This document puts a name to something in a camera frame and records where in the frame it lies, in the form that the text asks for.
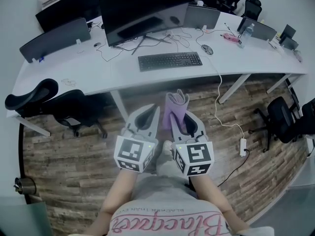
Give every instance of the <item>computer mouse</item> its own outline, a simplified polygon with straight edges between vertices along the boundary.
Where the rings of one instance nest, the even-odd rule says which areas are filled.
[[[209,55],[213,54],[213,50],[210,46],[208,45],[202,45],[201,48]]]

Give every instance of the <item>socket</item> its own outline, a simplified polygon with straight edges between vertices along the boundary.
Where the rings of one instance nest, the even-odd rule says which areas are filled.
[[[246,156],[246,139],[240,140],[240,156]]]

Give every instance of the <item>wooden floor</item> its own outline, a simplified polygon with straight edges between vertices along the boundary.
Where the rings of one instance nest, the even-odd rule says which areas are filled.
[[[260,117],[253,114],[255,108],[265,111],[278,96],[283,96],[289,105],[292,103],[284,85],[270,95],[266,94],[266,89],[277,79],[262,76],[249,79],[224,104],[218,104],[218,116],[222,122],[240,124],[251,151],[248,161],[220,187],[236,213],[246,221],[281,193],[307,156],[305,139],[289,144],[272,141],[271,149],[264,154],[265,132],[248,134],[249,129],[262,126]],[[232,83],[223,83],[221,94]],[[244,158],[238,155],[242,138],[240,130],[237,127],[222,127],[214,118],[217,86],[218,82],[212,81],[195,86],[183,84],[181,88],[189,93],[189,110],[204,122],[207,135],[213,142],[216,162],[211,176],[219,184],[242,164]],[[127,109],[133,111],[140,106],[157,103],[162,106],[162,117],[166,91],[154,92],[145,88],[140,91],[146,93],[129,92],[129,97],[125,99]],[[32,200],[46,203],[55,235],[83,232],[95,219],[119,172],[113,160],[113,151],[124,121],[116,107],[107,107],[105,111],[107,117],[101,119],[101,123],[109,133],[106,140],[101,138],[96,127],[83,128],[80,137],[74,138],[72,132],[59,125],[52,116],[31,118],[31,122],[49,130],[51,137],[43,137],[25,128],[25,172],[37,186],[37,195]],[[159,141],[171,139],[170,132],[160,128],[158,138]]]

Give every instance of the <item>black keyboard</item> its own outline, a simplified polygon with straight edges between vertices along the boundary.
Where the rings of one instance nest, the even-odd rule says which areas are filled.
[[[202,65],[197,52],[166,53],[138,57],[140,71]]]

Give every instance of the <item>purple cloth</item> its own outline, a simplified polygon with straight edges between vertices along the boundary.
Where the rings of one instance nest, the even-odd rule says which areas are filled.
[[[184,123],[184,117],[189,103],[189,95],[183,94],[183,92],[178,89],[177,93],[168,92],[165,97],[165,111],[163,117],[163,128],[171,129],[171,119],[170,115],[173,113],[180,125]]]

